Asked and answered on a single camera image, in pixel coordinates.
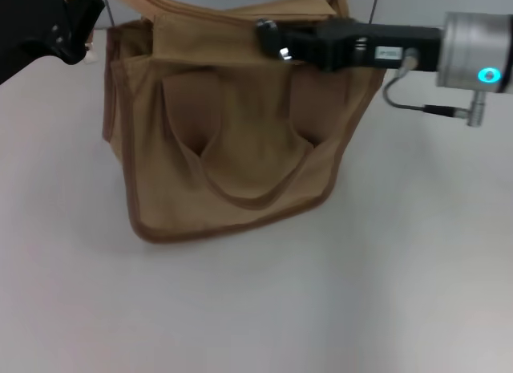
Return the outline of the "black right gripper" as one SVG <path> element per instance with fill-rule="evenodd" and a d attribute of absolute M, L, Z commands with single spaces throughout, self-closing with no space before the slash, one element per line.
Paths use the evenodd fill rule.
<path fill-rule="evenodd" d="M 411 52 L 417 59 L 416 71 L 435 72 L 442 45 L 442 31 L 437 27 L 347 19 L 322 23 L 316 37 L 312 27 L 261 18 L 256 21 L 256 38 L 266 57 L 317 63 L 323 71 L 349 67 L 398 69 Z"/>

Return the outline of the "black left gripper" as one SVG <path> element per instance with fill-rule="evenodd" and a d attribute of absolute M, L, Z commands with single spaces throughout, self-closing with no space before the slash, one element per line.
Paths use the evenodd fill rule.
<path fill-rule="evenodd" d="M 1 82 L 35 60 L 79 63 L 103 0 L 1 0 Z"/>

